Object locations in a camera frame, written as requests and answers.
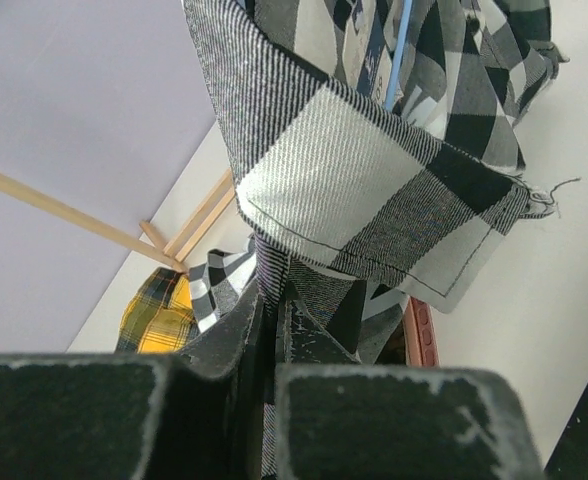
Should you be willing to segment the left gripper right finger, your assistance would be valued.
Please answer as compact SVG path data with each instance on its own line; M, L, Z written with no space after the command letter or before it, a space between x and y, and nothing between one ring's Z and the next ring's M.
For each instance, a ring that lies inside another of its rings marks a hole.
M521 402L486 370L356 361L295 294L279 307L281 479L540 479Z

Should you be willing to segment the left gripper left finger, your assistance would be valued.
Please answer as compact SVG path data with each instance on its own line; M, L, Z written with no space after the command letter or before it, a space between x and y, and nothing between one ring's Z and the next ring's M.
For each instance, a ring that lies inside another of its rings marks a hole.
M263 305L170 354L0 354L0 479L257 479Z

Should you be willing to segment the black white checkered shirt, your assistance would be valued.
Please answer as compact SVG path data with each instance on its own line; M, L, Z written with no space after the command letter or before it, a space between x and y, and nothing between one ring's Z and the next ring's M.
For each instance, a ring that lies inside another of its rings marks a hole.
M512 227L552 215L514 129L564 62L546 1L413 1L392 111L403 1L183 5L263 305L261 475L275 463L279 307L295 294L356 359L377 363L410 298L452 310ZM204 295L235 307L208 261Z

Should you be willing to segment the light blue wire hanger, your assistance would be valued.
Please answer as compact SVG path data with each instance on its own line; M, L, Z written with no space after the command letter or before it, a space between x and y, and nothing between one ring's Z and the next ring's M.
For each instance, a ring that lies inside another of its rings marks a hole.
M397 42L394 50L394 56L392 60L392 68L388 87L385 96L384 108L387 111L392 111L395 100L397 98L397 91L399 89L401 65L404 56L405 42L407 38L410 17L412 12L413 1L403 1L402 11L399 18L399 26L397 31Z

